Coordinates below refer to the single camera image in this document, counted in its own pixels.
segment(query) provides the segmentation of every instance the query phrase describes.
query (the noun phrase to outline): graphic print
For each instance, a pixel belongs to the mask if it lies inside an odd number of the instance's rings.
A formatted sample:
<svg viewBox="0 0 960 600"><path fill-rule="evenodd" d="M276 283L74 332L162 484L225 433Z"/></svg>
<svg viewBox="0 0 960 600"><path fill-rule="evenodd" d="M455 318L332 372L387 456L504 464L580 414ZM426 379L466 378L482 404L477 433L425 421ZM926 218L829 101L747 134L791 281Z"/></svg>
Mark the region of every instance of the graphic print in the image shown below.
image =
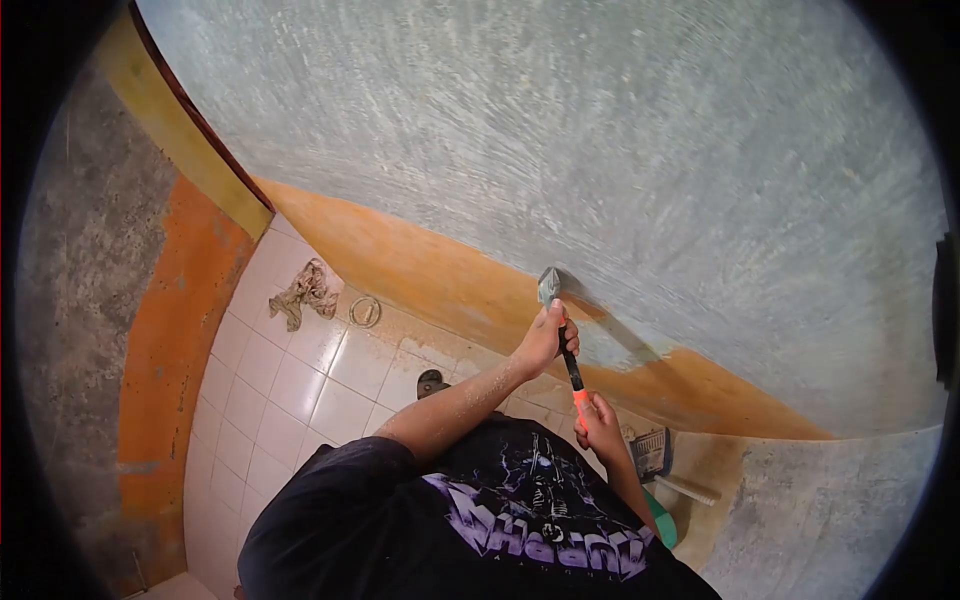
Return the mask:
<svg viewBox="0 0 960 600"><path fill-rule="evenodd" d="M589 492L596 475L554 452L546 436L531 436L526 448L503 445L500 473L475 470L468 481L423 476L446 498L450 526L482 557L604 571L619 581L646 568L653 531L602 511Z"/></svg>

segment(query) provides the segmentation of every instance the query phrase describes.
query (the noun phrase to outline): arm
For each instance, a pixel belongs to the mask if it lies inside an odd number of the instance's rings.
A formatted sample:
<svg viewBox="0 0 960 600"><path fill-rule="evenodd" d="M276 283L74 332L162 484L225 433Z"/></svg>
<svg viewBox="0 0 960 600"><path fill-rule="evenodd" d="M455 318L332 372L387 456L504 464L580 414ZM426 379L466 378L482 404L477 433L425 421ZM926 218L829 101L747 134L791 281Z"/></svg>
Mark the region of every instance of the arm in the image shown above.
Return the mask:
<svg viewBox="0 0 960 600"><path fill-rule="evenodd" d="M589 401L578 403L577 408L587 424L585 428L578 420L574 422L577 443L584 450L593 448L600 464L607 469L607 483L659 538L660 531L643 497L634 461L620 434L620 423L613 408L596 392L590 392Z"/></svg>
<svg viewBox="0 0 960 600"><path fill-rule="evenodd" d="M374 433L410 448L426 463L464 437L500 402L526 381L540 376L560 350L557 330L566 310L554 300L534 319L523 341L510 357L455 386L418 400L393 416ZM566 348L579 354L577 326L566 321Z"/></svg>

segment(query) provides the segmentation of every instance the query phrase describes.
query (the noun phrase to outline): hand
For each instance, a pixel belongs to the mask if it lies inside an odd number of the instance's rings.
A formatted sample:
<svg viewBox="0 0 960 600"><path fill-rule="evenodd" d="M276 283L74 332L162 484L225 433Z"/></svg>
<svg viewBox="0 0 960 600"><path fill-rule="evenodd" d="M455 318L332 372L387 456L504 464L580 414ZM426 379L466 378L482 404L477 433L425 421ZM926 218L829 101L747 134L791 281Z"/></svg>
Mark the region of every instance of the hand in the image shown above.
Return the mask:
<svg viewBox="0 0 960 600"><path fill-rule="evenodd" d="M550 310L541 308L533 324L516 347L511 361L517 366L523 377L529 381L546 371L553 359L560 355L560 338L557 330L565 319L566 349L574 356L580 354L580 338L577 325L566 318L566 308L560 299L553 300Z"/></svg>
<svg viewBox="0 0 960 600"><path fill-rule="evenodd" d="M630 462L630 451L620 433L620 423L616 413L607 401L596 392L587 392L588 400L578 401L577 410L587 424L585 428L580 420L573 423L577 434L577 444L584 450L593 449L604 467Z"/></svg>

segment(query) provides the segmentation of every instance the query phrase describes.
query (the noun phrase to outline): cloth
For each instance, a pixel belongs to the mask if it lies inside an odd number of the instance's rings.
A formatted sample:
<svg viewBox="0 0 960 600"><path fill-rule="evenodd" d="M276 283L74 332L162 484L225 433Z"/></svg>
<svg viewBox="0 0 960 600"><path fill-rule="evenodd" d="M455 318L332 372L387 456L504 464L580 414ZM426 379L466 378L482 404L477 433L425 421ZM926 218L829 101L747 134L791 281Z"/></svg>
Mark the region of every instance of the cloth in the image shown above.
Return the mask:
<svg viewBox="0 0 960 600"><path fill-rule="evenodd" d="M238 561L268 598L718 598L562 438L484 420L420 470L369 437L321 446Z"/></svg>
<svg viewBox="0 0 960 600"><path fill-rule="evenodd" d="M287 331L297 331L303 320L300 305L306 303L324 319L333 319L343 291L344 281L333 269L320 258L311 258L290 287L270 299L270 318L282 312L287 316Z"/></svg>

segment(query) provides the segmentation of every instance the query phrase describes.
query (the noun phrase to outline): gray plaster wall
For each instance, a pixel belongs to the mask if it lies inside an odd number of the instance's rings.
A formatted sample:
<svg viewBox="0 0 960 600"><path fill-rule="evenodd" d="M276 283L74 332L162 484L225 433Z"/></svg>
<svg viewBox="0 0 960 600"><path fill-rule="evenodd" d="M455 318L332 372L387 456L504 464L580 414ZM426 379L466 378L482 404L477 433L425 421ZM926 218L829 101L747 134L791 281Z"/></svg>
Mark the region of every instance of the gray plaster wall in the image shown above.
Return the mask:
<svg viewBox="0 0 960 600"><path fill-rule="evenodd" d="M862 597L916 510L940 435L756 441L701 575L727 600Z"/></svg>
<svg viewBox="0 0 960 600"><path fill-rule="evenodd" d="M165 241L177 170L95 67L37 166L16 273L20 379L54 497L94 569L139 582L152 530L121 514L117 435L127 334Z"/></svg>
<svg viewBox="0 0 960 600"><path fill-rule="evenodd" d="M703 353L835 435L943 418L946 229L917 117L839 0L141 0L253 174L344 198ZM612 338L582 360L643 360Z"/></svg>

